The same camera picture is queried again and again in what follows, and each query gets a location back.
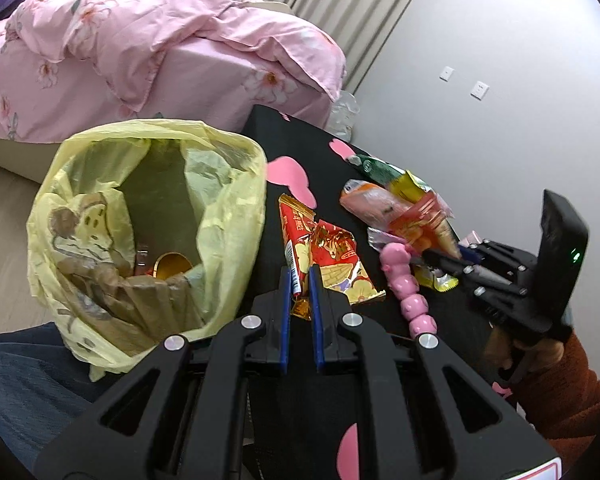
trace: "silver screw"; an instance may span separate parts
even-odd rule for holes
[[[422,334],[418,338],[418,343],[420,343],[420,346],[423,348],[431,350],[432,348],[438,346],[438,338],[433,334]]]
[[[359,324],[362,324],[362,316],[355,312],[347,312],[342,316],[342,322],[347,326],[358,326]]]
[[[171,352],[180,350],[184,346],[184,338],[181,335],[170,335],[164,340],[164,347]]]
[[[253,330],[254,328],[257,328],[262,324],[262,320],[258,316],[249,314],[248,316],[244,316],[242,318],[240,324],[243,327],[248,328],[249,330]]]

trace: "pink floral bedding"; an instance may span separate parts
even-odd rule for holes
[[[0,137],[60,142],[161,116],[239,131],[256,103],[323,126],[342,51],[245,1],[24,1],[0,22]]]

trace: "white label with red border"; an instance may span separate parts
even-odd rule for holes
[[[508,480],[558,480],[562,476],[562,461],[554,458],[551,462],[522,473],[522,475],[513,476]]]

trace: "yellow plastic bag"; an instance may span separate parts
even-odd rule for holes
[[[235,317],[264,224],[266,158],[199,121],[106,124],[62,143],[29,219],[29,285],[91,378],[127,372],[163,338]],[[193,268],[132,276],[136,244]]]

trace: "gold lid in trash bin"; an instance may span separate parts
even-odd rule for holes
[[[193,265],[187,257],[180,253],[164,253],[154,265],[154,278],[166,280],[180,272],[191,270]]]

